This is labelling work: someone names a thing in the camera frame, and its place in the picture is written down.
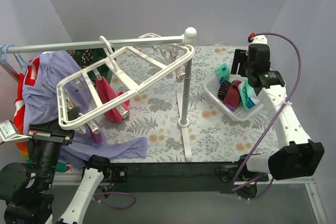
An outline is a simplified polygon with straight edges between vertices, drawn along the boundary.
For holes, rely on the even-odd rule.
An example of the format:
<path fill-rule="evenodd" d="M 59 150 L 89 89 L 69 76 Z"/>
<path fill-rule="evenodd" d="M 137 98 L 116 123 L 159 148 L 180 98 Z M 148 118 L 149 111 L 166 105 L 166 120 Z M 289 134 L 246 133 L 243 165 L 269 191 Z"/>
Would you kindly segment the teal patterned sock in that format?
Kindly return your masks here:
<path fill-rule="evenodd" d="M 217 67 L 215 69 L 215 74 L 219 84 L 221 84 L 224 81 L 228 81 L 229 83 L 232 82 L 230 80 L 230 68 L 226 63 Z"/>

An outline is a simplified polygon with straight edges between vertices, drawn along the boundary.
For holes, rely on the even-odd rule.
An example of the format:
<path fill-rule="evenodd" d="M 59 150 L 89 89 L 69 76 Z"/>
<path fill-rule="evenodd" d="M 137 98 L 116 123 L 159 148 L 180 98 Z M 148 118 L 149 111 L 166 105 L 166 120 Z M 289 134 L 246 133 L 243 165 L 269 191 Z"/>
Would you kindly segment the magenta purple sock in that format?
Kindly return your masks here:
<path fill-rule="evenodd" d="M 240 84 L 241 84 L 241 81 L 239 80 L 233 81 L 229 88 L 229 92 L 223 101 L 224 105 L 227 108 L 229 108 L 231 111 L 235 111 L 240 104 L 240 100 L 241 100 L 240 93 L 239 93 Z"/>
<path fill-rule="evenodd" d="M 97 125 L 97 123 L 95 122 L 95 120 L 91 120 L 87 123 L 87 126 L 90 130 L 91 136 L 93 137 L 94 141 L 97 144 L 101 144 L 102 143 L 102 134 L 101 131 Z"/>

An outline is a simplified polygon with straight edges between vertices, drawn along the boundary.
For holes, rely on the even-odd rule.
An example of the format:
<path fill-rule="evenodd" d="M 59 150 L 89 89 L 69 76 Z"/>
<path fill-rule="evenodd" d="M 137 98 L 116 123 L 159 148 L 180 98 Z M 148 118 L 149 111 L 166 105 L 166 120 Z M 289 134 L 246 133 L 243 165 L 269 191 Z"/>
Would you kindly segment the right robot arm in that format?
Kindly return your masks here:
<path fill-rule="evenodd" d="M 269 46 L 251 44 L 246 50 L 235 50 L 231 73 L 247 78 L 271 118 L 279 145 L 279 150 L 270 156 L 242 156 L 236 175 L 246 181 L 256 174 L 270 174 L 275 180 L 312 176 L 324 147 L 305 132 L 287 100 L 283 77 L 270 69 Z"/>

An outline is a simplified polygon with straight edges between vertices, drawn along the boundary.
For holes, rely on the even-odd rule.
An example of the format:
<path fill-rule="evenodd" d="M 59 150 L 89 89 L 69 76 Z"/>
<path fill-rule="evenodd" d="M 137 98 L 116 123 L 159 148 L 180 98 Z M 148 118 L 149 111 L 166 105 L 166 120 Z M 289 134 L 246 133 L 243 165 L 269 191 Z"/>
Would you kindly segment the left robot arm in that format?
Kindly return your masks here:
<path fill-rule="evenodd" d="M 1 169 L 6 223 L 52 223 L 54 196 L 45 192 L 52 187 L 61 148 L 71 143 L 74 134 L 57 121 L 32 124 L 27 135 L 20 135 L 9 120 L 1 123 L 1 143 L 26 141 L 38 149 L 36 163 L 10 163 Z M 82 223 L 98 185 L 111 178 L 109 159 L 93 155 L 85 165 L 82 181 L 57 223 Z"/>

